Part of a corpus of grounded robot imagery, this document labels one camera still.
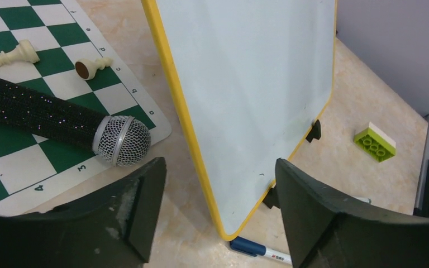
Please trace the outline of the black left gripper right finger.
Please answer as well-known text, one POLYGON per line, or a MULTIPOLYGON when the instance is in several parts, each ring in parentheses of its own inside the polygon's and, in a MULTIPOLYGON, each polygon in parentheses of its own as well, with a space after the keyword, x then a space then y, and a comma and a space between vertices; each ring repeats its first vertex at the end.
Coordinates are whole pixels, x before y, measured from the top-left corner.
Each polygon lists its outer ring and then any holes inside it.
POLYGON ((294 267, 429 267, 429 218, 360 201, 285 159, 275 177, 294 267))

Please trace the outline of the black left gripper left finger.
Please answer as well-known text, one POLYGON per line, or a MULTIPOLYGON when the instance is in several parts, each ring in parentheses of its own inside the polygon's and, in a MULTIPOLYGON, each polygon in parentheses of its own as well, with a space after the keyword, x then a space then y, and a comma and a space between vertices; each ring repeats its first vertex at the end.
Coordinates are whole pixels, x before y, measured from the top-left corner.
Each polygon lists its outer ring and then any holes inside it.
POLYGON ((48 212, 0 216, 0 267, 143 267, 166 174, 165 159, 156 157, 48 212))

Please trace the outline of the yellow framed whiteboard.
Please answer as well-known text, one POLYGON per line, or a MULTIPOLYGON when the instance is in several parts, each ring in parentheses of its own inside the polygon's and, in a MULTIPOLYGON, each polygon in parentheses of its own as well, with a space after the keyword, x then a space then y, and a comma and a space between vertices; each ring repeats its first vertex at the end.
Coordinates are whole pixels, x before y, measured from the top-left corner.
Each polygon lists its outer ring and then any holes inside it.
POLYGON ((219 236, 239 235, 330 101, 336 1, 143 1, 219 236))

